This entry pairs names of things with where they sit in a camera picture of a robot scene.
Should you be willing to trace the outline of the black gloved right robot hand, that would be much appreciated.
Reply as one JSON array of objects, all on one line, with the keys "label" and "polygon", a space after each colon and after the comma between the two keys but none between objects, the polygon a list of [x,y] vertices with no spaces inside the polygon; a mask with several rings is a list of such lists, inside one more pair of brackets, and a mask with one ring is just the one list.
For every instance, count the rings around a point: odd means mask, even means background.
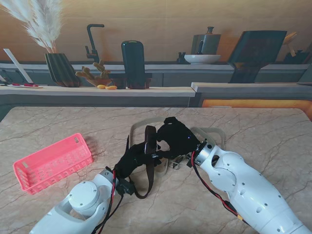
[{"label": "black gloved right robot hand", "polygon": [[159,157],[174,159],[178,156],[187,155],[193,152],[200,141],[175,117],[167,117],[164,124],[157,131],[157,141],[165,141],[169,145],[168,151],[158,150]]}]

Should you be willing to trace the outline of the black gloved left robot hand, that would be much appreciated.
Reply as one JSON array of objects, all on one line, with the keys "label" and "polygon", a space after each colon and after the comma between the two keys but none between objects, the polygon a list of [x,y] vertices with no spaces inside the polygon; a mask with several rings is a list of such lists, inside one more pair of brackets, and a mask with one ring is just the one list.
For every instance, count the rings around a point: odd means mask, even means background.
[{"label": "black gloved left robot hand", "polygon": [[118,178],[127,178],[137,167],[152,164],[154,167],[161,164],[162,157],[153,157],[145,154],[145,143],[135,144],[126,150],[114,170]]}]

